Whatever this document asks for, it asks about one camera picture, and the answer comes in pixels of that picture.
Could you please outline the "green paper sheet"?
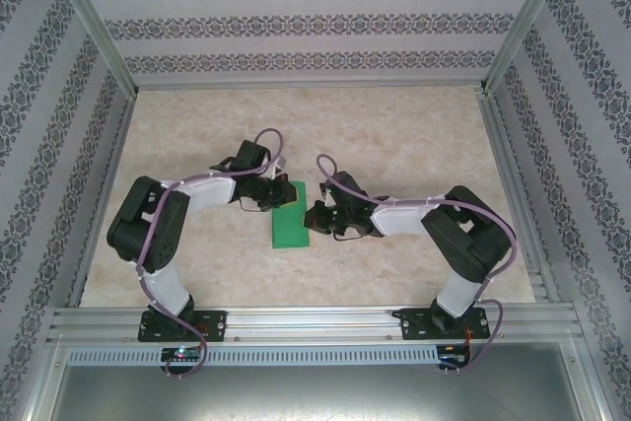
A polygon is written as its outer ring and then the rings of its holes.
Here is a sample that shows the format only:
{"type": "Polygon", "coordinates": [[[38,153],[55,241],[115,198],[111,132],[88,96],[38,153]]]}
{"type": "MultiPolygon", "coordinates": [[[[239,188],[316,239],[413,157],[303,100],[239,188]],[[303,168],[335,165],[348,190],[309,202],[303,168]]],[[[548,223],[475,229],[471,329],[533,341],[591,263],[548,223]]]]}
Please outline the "green paper sheet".
{"type": "Polygon", "coordinates": [[[299,202],[272,210],[272,247],[274,249],[310,246],[309,230],[303,220],[307,211],[307,188],[303,181],[291,181],[299,188],[299,202]]]}

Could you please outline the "grey metal sheet panel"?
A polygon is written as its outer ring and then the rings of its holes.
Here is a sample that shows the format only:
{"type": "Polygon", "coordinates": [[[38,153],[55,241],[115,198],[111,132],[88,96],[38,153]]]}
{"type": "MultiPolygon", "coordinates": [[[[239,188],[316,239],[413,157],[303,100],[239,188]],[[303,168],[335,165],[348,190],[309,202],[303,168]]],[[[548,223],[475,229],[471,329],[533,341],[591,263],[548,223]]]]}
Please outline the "grey metal sheet panel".
{"type": "Polygon", "coordinates": [[[422,366],[67,370],[52,421],[583,421],[559,378],[422,366]]]}

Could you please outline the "aluminium slotted mounting rail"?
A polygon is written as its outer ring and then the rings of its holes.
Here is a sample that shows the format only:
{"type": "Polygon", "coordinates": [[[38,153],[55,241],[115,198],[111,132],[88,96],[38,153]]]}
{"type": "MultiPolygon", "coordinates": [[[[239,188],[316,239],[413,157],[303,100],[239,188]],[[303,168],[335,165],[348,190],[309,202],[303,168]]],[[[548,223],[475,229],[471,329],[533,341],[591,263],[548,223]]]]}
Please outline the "aluminium slotted mounting rail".
{"type": "MultiPolygon", "coordinates": [[[[45,343],[137,346],[141,308],[62,308],[45,343]]],[[[224,344],[243,346],[403,345],[400,322],[387,306],[228,308],[224,344]]],[[[583,341],[570,303],[507,304],[497,343],[583,341]]]]}

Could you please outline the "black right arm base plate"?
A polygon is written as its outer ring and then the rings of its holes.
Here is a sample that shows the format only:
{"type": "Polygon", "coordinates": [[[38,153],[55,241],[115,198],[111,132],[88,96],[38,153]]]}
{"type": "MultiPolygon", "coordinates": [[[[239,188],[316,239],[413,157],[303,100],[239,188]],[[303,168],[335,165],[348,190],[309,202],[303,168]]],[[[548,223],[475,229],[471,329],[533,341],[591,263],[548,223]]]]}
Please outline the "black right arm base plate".
{"type": "Polygon", "coordinates": [[[400,322],[404,340],[486,340],[490,337],[486,312],[470,308],[461,317],[452,317],[440,308],[409,308],[391,314],[400,322]]]}

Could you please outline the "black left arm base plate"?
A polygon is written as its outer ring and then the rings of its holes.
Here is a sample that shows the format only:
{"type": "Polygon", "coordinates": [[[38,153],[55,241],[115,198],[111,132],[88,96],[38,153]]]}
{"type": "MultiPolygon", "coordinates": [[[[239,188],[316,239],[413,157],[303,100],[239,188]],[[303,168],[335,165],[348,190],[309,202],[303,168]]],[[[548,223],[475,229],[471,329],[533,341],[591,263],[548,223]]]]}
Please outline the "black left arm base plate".
{"type": "MultiPolygon", "coordinates": [[[[188,323],[207,342],[223,342],[227,313],[222,311],[194,310],[188,323]]],[[[171,318],[147,310],[142,313],[137,339],[140,342],[199,342],[200,337],[171,318]]]]}

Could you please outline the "aluminium side rail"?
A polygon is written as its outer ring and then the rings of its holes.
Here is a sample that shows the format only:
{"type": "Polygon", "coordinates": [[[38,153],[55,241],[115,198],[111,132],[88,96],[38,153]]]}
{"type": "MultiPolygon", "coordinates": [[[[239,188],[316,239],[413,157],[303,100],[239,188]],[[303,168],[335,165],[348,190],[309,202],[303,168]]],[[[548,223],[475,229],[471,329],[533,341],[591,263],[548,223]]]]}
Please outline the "aluminium side rail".
{"type": "Polygon", "coordinates": [[[77,308],[81,303],[136,99],[137,94],[134,94],[126,101],[124,110],[121,112],[119,121],[117,122],[115,134],[110,141],[107,155],[105,156],[105,167],[101,180],[99,181],[98,193],[94,201],[95,206],[91,214],[87,234],[78,252],[69,290],[63,304],[65,308],[77,308]]]}
{"type": "Polygon", "coordinates": [[[500,113],[491,97],[482,87],[474,89],[482,120],[505,191],[508,207],[516,231],[520,251],[537,303],[555,301],[549,290],[545,258],[533,219],[529,213],[526,193],[521,182],[517,163],[512,153],[500,113]]]}

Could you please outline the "aluminium frame post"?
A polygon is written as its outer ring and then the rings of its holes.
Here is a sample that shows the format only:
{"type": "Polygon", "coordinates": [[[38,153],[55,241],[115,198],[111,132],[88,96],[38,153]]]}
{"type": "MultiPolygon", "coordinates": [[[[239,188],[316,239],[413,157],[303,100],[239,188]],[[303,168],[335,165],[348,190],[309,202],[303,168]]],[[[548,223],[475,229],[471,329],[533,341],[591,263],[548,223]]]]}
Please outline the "aluminium frame post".
{"type": "Polygon", "coordinates": [[[70,0],[79,15],[84,27],[94,40],[99,52],[105,59],[108,69],[112,72],[117,84],[124,91],[125,96],[135,100],[138,93],[132,74],[127,67],[122,55],[108,28],[105,21],[96,8],[93,0],[70,0]]]}
{"type": "Polygon", "coordinates": [[[480,83],[479,94],[489,95],[498,87],[544,3],[545,0],[525,0],[480,83]]]}

